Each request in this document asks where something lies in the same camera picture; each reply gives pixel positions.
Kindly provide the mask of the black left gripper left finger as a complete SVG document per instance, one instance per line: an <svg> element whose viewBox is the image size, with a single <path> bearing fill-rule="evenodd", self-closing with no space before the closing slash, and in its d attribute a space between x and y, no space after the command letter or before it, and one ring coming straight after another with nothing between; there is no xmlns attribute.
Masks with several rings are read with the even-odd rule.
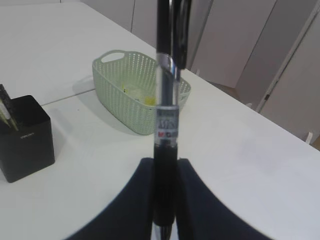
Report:
<svg viewBox="0 0 320 240"><path fill-rule="evenodd" d="M149 240L152 235L154 160L143 158L114 200L69 240Z"/></svg>

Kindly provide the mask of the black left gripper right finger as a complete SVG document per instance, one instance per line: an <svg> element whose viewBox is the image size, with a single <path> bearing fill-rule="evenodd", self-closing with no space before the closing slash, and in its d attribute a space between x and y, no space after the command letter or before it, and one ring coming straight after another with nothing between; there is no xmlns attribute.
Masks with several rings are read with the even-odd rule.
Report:
<svg viewBox="0 0 320 240"><path fill-rule="evenodd" d="M228 209L186 158L177 161L175 215L180 240L268 240Z"/></svg>

